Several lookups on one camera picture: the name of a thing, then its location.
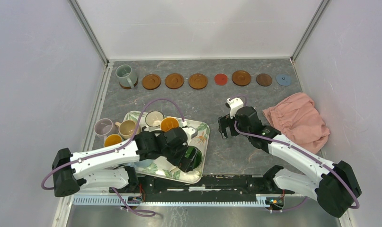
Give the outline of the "white mug green inside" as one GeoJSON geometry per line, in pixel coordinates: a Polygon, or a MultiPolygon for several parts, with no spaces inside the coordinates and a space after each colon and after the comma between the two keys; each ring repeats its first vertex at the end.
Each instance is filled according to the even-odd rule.
{"type": "Polygon", "coordinates": [[[171,153],[167,160],[182,172],[187,173],[198,168],[202,163],[202,152],[195,146],[183,146],[171,153]]]}

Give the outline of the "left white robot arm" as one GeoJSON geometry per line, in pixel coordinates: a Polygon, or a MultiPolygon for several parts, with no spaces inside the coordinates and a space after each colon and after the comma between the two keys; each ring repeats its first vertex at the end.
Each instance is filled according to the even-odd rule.
{"type": "Polygon", "coordinates": [[[142,131],[134,139],[88,152],[58,151],[52,164],[55,197],[65,197],[86,188],[116,188],[124,192],[138,189],[139,180],[129,163],[164,157],[182,172],[194,169],[196,152],[190,141],[197,135],[193,127],[176,127],[168,132],[142,131]]]}

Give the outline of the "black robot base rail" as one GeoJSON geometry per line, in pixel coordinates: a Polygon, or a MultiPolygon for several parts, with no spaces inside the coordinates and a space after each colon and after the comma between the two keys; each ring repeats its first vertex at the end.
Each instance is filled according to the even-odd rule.
{"type": "Polygon", "coordinates": [[[256,201],[257,194],[294,193],[278,188],[263,175],[203,175],[194,184],[145,175],[138,177],[136,186],[117,191],[146,196],[145,202],[247,202],[256,201]]]}

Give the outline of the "leaf patterned serving tray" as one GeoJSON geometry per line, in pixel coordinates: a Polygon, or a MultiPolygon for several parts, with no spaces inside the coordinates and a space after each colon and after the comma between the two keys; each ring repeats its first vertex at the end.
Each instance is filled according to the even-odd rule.
{"type": "Polygon", "coordinates": [[[195,128],[197,131],[197,134],[191,139],[190,145],[198,148],[202,153],[198,156],[198,160],[196,162],[198,165],[196,168],[185,173],[168,162],[165,157],[159,157],[158,159],[150,162],[148,165],[133,164],[132,166],[135,168],[136,173],[189,184],[197,183],[202,178],[210,135],[210,127],[205,122],[189,119],[187,119],[187,125],[195,128]]]}

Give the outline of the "grey green ribbed mug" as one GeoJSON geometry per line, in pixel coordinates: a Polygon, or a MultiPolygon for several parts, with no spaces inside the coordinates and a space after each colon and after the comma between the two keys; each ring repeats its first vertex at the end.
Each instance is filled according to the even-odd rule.
{"type": "Polygon", "coordinates": [[[115,75],[118,83],[123,89],[133,89],[138,84],[138,76],[129,65],[121,65],[116,71],[115,75]]]}

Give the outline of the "blue round coaster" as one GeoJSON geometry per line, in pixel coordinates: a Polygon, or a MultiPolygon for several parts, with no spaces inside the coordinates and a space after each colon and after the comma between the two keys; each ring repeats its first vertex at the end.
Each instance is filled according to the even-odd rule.
{"type": "Polygon", "coordinates": [[[292,78],[288,74],[278,74],[275,79],[279,85],[284,87],[290,86],[292,82],[292,78]]]}

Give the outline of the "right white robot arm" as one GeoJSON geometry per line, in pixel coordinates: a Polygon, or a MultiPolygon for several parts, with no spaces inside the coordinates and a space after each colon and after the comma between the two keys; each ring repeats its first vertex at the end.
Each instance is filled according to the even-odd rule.
{"type": "Polygon", "coordinates": [[[328,214],[340,218],[348,209],[358,209],[362,194],[355,173],[345,161],[334,163],[291,142],[279,130],[263,125],[253,107],[243,106],[218,118],[219,132],[227,138],[243,135],[258,149],[291,164],[300,174],[281,166],[265,173],[263,186],[269,193],[290,190],[315,200],[328,214]]]}

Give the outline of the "pink drawstring cloth bag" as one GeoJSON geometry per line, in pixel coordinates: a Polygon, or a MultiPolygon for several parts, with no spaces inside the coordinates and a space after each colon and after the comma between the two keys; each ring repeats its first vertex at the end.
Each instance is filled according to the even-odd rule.
{"type": "Polygon", "coordinates": [[[313,154],[329,139],[330,130],[306,93],[295,93],[262,112],[272,127],[313,154]]]}

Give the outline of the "red round coaster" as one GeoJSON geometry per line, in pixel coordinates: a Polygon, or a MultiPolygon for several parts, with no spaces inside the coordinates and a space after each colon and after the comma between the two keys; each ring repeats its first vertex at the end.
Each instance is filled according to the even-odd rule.
{"type": "Polygon", "coordinates": [[[218,73],[214,76],[214,81],[219,86],[224,86],[228,82],[228,77],[224,73],[218,73]]]}

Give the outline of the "dark walnut coaster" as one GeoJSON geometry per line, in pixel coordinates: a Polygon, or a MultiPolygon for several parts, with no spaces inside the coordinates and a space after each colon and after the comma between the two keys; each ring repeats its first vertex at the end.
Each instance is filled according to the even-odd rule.
{"type": "Polygon", "coordinates": [[[268,87],[273,83],[273,80],[270,75],[266,73],[260,73],[256,77],[256,81],[259,85],[268,87]]]}

